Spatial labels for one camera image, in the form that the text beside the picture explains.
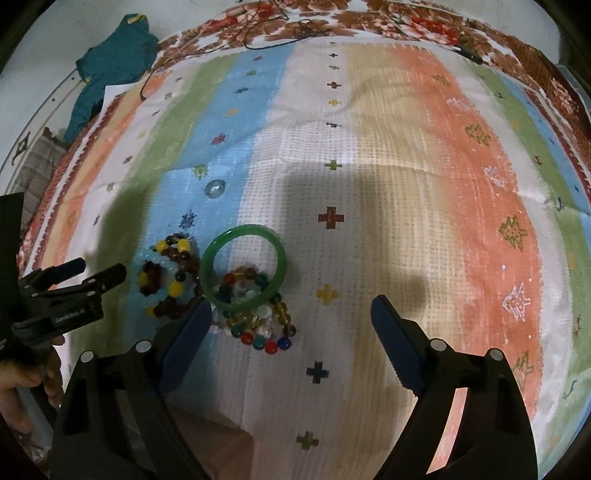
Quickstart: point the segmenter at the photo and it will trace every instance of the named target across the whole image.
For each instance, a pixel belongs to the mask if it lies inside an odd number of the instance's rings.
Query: black cable
[[[277,17],[266,18],[264,20],[256,22],[254,25],[251,25],[250,28],[248,28],[248,30],[244,34],[244,38],[242,39],[242,43],[247,50],[266,50],[268,48],[282,47],[283,45],[289,45],[291,43],[295,43],[300,40],[305,40],[307,38],[325,37],[331,33],[331,30],[329,28],[327,28],[325,30],[315,30],[314,28],[311,28],[310,24],[313,24],[313,22],[310,19],[299,20],[299,22],[298,22],[299,28],[296,27],[294,29],[294,34],[297,36],[297,38],[294,38],[293,40],[289,40],[289,41],[279,43],[279,44],[267,45],[266,47],[258,47],[258,48],[250,47],[246,43],[246,38],[247,38],[248,34],[252,31],[253,28],[255,28],[259,25],[262,25],[266,22],[270,22],[271,20],[285,20],[285,21],[289,20],[289,16],[285,12],[285,10],[283,10],[283,8],[279,5],[279,2],[277,0],[272,0],[272,3],[274,4],[275,8],[277,10],[279,10],[279,12],[281,12],[281,15],[279,15]],[[240,31],[236,35],[234,35],[234,38],[231,39],[230,41],[227,41],[226,43],[222,43],[221,45],[217,46],[216,48],[214,48],[213,50],[210,50],[210,51],[203,51],[200,53],[187,53],[185,55],[176,55],[176,56],[171,57],[168,60],[166,60],[158,68],[151,71],[150,74],[148,75],[148,77],[146,78],[146,80],[144,81],[144,84],[142,85],[141,90],[139,91],[139,98],[142,100],[142,102],[145,102],[145,100],[146,100],[146,97],[144,96],[144,89],[145,89],[146,85],[148,84],[148,82],[150,81],[150,78],[152,78],[152,75],[154,75],[154,73],[158,72],[160,69],[162,69],[163,67],[165,67],[166,65],[168,65],[169,63],[171,63],[173,61],[184,60],[189,57],[207,55],[209,53],[213,53],[215,51],[221,50],[222,48],[226,47],[227,45],[234,43],[238,39],[238,37],[240,37],[240,35],[242,35],[242,33],[245,31],[245,29],[249,26],[251,21],[258,16],[259,11],[261,10],[261,5],[262,5],[262,0],[258,0],[258,4],[256,6],[256,11],[255,11],[254,15],[250,18],[250,20],[248,20],[246,22],[246,24],[240,29]],[[178,51],[182,51],[182,49],[189,46],[194,40],[195,40],[195,38],[192,38],[185,45],[183,45]]]

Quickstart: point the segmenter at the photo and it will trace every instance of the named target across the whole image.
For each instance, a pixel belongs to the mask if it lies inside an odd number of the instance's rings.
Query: embroidered motif
[[[322,305],[327,307],[333,300],[339,298],[339,292],[333,290],[330,285],[326,284],[324,285],[324,288],[316,290],[316,298],[322,300]]]
[[[342,165],[337,163],[336,160],[330,160],[330,162],[324,164],[325,167],[331,169],[331,171],[335,171],[337,168],[341,168]]]
[[[472,124],[466,127],[465,129],[466,134],[468,137],[473,138],[479,145],[486,145],[489,146],[489,140],[491,136],[484,133],[480,125]]]
[[[521,391],[525,388],[527,376],[533,373],[533,371],[534,366],[530,365],[530,353],[525,352],[517,359],[515,366],[513,367],[513,375],[515,376],[517,386],[519,386]]]
[[[189,210],[187,213],[185,213],[182,217],[181,217],[181,221],[178,224],[178,227],[182,230],[188,230],[190,229],[193,225],[195,225],[195,219],[197,218],[197,215],[195,215],[193,213],[192,210]]]
[[[193,175],[195,175],[198,180],[203,180],[209,175],[209,167],[205,164],[197,165],[196,167],[193,167]]]
[[[219,145],[226,139],[226,135],[219,134],[216,138],[212,140],[212,145]]]
[[[334,230],[337,223],[343,223],[345,221],[344,215],[337,215],[336,207],[326,207],[326,213],[318,214],[319,223],[326,222],[327,230]]]
[[[489,182],[499,188],[504,189],[507,185],[506,180],[497,172],[496,167],[484,167],[484,175]]]
[[[320,385],[320,381],[323,378],[329,377],[330,372],[328,370],[324,370],[322,365],[322,362],[314,362],[314,368],[306,368],[306,375],[308,375],[308,377],[312,377],[313,384]]]
[[[441,83],[444,87],[451,87],[452,84],[447,81],[443,75],[433,75],[433,80]]]
[[[297,436],[296,443],[301,444],[301,449],[307,452],[310,450],[310,447],[318,447],[320,441],[314,438],[314,434],[312,432],[306,431],[304,436]]]
[[[531,305],[531,299],[525,297],[524,283],[521,282],[519,288],[513,287],[510,294],[503,300],[503,308],[513,314],[515,320],[525,321],[525,307]]]
[[[501,224],[499,233],[513,248],[519,248],[521,252],[523,251],[523,237],[527,236],[527,230],[519,226],[517,215],[507,217],[507,220]]]

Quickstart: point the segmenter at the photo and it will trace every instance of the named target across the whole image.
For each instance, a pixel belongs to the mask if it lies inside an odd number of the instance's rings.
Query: blue bead
[[[289,340],[287,337],[281,337],[279,340],[277,340],[277,346],[281,350],[289,350],[291,347],[291,340]]]

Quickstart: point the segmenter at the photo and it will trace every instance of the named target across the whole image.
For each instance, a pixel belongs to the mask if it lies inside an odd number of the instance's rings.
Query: bead
[[[183,293],[183,284],[181,282],[173,281],[168,286],[168,295],[170,295],[172,298],[180,297],[182,295],[182,293]]]
[[[260,307],[258,307],[256,309],[256,314],[261,317],[261,318],[269,318],[271,315],[273,315],[273,310],[271,309],[271,307],[267,304],[263,304]]]
[[[279,303],[281,301],[281,294],[279,292],[274,293],[273,296],[269,299],[271,303]]]
[[[146,287],[150,284],[150,278],[146,272],[140,272],[138,277],[138,285],[140,287]]]
[[[282,313],[277,318],[277,321],[280,325],[289,325],[291,323],[291,315],[287,313]]]
[[[263,350],[265,348],[266,342],[267,342],[267,339],[265,337],[263,337],[262,335],[255,335],[255,337],[252,341],[252,346],[254,347],[255,350]]]
[[[217,291],[219,295],[226,296],[232,294],[232,287],[226,283],[222,283]]]
[[[256,296],[258,296],[258,292],[256,290],[248,290],[245,294],[244,294],[244,298],[246,298],[247,300],[252,300],[253,298],[255,298]]]
[[[190,252],[191,244],[186,238],[181,238],[177,243],[177,249],[179,252]]]
[[[246,275],[246,278],[248,280],[252,280],[253,278],[256,277],[256,274],[257,274],[256,268],[249,267],[246,269],[244,274]]]
[[[263,287],[266,287],[268,284],[269,284],[269,279],[267,278],[267,276],[264,273],[259,273],[255,277],[255,285],[258,285],[259,287],[263,288]]]
[[[265,344],[265,352],[267,352],[269,355],[275,355],[277,350],[277,342],[275,340],[267,340]]]
[[[297,333],[297,328],[291,324],[285,325],[283,327],[283,335],[286,337],[295,337]]]
[[[265,337],[266,339],[271,338],[273,334],[273,330],[269,328],[267,325],[261,325],[257,330],[257,334]]]
[[[168,248],[168,243],[166,243],[166,240],[161,240],[156,244],[155,248],[157,252],[162,253],[164,250]]]
[[[291,347],[291,340],[289,340],[287,337],[281,337],[279,340],[277,340],[277,346],[281,350],[289,350]]]
[[[236,277],[234,275],[232,275],[231,273],[226,273],[223,276],[223,282],[226,285],[234,285],[236,283]]]
[[[282,301],[279,301],[272,306],[273,313],[275,315],[280,315],[281,313],[287,313],[287,305]]]
[[[244,325],[243,323],[239,323],[238,325],[234,325],[230,332],[232,333],[232,336],[234,338],[240,338],[241,335],[244,333],[244,330],[246,328],[246,325]]]
[[[244,343],[244,345],[252,345],[253,340],[254,337],[251,333],[244,332],[242,335],[240,335],[240,341]]]

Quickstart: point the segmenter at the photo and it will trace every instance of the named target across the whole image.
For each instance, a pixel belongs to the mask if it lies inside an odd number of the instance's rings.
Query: finger
[[[45,392],[49,398],[61,397],[61,395],[64,393],[61,375],[55,378],[45,377],[45,380],[43,381],[43,387],[45,388]]]
[[[55,378],[60,373],[61,358],[57,354],[54,348],[51,349],[49,356],[47,357],[47,376]]]
[[[0,413],[10,428],[24,434],[33,431],[33,423],[16,390],[0,391]]]
[[[0,391],[15,387],[36,387],[41,380],[39,367],[29,367],[12,360],[0,362]]]
[[[66,339],[64,338],[63,335],[60,335],[59,337],[55,337],[54,339],[51,340],[52,345],[61,346],[64,343],[66,343]]]

